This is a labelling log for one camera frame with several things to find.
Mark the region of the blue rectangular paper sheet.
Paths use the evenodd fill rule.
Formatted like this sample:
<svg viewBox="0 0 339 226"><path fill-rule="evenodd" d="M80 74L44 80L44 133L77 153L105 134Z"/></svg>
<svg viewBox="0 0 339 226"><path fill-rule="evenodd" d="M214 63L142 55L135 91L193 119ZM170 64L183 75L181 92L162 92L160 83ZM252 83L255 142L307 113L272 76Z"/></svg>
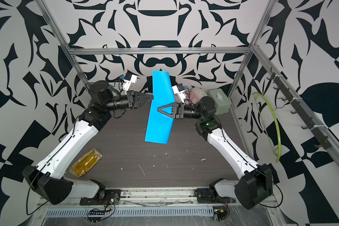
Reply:
<svg viewBox="0 0 339 226"><path fill-rule="evenodd" d="M146 142L167 144L174 119L158 112L158 108L175 102L168 72L152 71L153 100L147 123Z"/></svg>

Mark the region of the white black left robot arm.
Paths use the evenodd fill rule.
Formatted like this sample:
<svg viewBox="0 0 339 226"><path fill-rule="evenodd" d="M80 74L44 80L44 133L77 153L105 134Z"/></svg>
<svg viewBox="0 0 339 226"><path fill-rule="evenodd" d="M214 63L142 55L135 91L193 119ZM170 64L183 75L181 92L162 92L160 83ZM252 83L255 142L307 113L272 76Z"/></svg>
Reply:
<svg viewBox="0 0 339 226"><path fill-rule="evenodd" d="M67 198L87 198L101 202L105 186L96 180L65 178L65 173L82 148L97 135L116 110L138 109L151 102L153 96L137 91L120 94L106 81L98 81L89 89L91 101L75 121L73 129L60 144L36 166L27 166L23 176L31 190L56 205Z"/></svg>

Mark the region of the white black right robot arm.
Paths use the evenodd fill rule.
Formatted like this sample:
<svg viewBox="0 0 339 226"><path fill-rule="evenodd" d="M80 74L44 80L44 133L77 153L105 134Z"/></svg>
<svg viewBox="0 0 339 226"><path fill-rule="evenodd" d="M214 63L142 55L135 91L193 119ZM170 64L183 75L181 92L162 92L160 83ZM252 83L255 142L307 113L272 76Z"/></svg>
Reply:
<svg viewBox="0 0 339 226"><path fill-rule="evenodd" d="M272 195L271 168L259 165L230 139L216 118L214 99L205 96L193 107L175 102L159 106L157 112L173 119L196 119L197 133L219 151L236 173L237 183L218 179L209 185L208 195L201 195L202 198L214 201L234 198L250 210Z"/></svg>

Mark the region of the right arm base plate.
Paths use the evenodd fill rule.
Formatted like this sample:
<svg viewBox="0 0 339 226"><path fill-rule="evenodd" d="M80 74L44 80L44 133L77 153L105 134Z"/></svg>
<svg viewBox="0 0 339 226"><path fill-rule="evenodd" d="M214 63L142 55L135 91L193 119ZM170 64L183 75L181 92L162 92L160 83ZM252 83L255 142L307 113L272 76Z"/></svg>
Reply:
<svg viewBox="0 0 339 226"><path fill-rule="evenodd" d="M218 196L212 188L198 188L194 192L197 202L202 204L208 203L236 203L236 199L230 197Z"/></svg>

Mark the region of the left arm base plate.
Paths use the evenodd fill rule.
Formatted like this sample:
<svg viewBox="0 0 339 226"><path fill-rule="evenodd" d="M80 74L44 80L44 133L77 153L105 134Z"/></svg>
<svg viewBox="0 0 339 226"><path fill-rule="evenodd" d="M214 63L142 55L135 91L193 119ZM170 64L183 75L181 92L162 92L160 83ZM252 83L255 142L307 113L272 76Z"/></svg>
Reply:
<svg viewBox="0 0 339 226"><path fill-rule="evenodd" d="M80 205L81 206L106 205L110 201L117 204L120 201L120 196L121 196L120 189L100 188L93 198L81 198Z"/></svg>

